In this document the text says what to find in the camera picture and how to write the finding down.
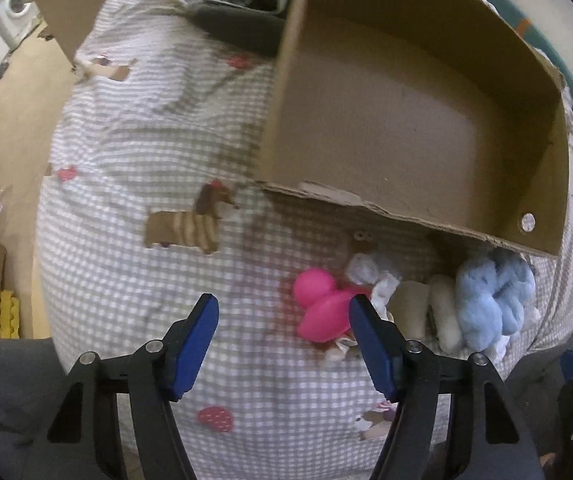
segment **pink rubber toy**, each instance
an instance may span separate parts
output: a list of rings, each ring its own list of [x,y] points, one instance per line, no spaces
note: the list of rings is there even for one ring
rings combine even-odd
[[[348,304],[356,294],[364,290],[345,288],[317,300],[304,313],[297,327],[298,335],[314,343],[326,343],[340,337],[351,323],[348,320]]]
[[[293,296],[297,304],[307,309],[321,298],[326,298],[337,288],[335,278],[324,269],[308,269],[301,273],[293,284]]]

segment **blue fluffy toy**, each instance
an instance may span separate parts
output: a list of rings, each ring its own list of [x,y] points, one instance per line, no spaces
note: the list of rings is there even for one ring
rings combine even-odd
[[[481,352],[502,335],[519,332],[524,303],[535,294],[531,267],[519,254],[497,248],[458,269],[457,316],[466,344]]]

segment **teal fabric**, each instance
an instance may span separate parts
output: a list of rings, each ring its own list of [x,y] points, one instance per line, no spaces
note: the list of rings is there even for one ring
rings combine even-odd
[[[497,12],[502,19],[512,28],[517,28],[520,22],[527,18],[527,15],[524,14],[511,0],[486,1],[491,3],[497,9]],[[567,85],[569,85],[571,97],[573,98],[573,73],[570,71],[566,63],[564,63],[564,60],[557,53],[555,48],[551,45],[551,42],[533,24],[530,25],[522,37],[526,43],[538,48],[546,54],[546,56],[551,60],[551,63],[553,63],[553,65],[562,72]]]

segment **bed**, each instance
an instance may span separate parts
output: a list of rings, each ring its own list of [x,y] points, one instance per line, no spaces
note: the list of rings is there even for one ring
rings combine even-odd
[[[184,1],[107,0],[77,52],[82,62],[105,57],[130,72],[122,81],[76,83],[54,133],[37,245],[58,355],[68,369],[90,349],[103,358],[131,353],[210,292],[220,301],[220,325],[196,385],[173,406],[198,478],[368,478],[383,440],[361,441],[354,422],[383,397],[361,359],[324,364],[295,335],[301,314],[289,285],[308,267],[332,268],[345,232],[356,228],[399,255],[404,279],[426,280],[442,262],[426,228],[254,183],[273,61],[210,38],[183,17]],[[543,316],[509,345],[497,366],[503,378],[522,356],[573,331],[568,95],[565,102],[571,170],[563,248],[557,260],[527,258]],[[191,209],[213,179],[233,182],[240,206],[221,224],[218,251],[146,248],[149,213]],[[445,438],[443,397],[435,442]],[[199,422],[198,413],[214,406],[232,415],[230,431]],[[135,449],[128,410],[121,426],[125,446]]]

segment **washing machine door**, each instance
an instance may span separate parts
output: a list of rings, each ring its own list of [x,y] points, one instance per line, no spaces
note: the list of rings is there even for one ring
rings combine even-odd
[[[12,20],[18,20],[28,13],[31,4],[24,3],[24,0],[6,0],[5,11]]]

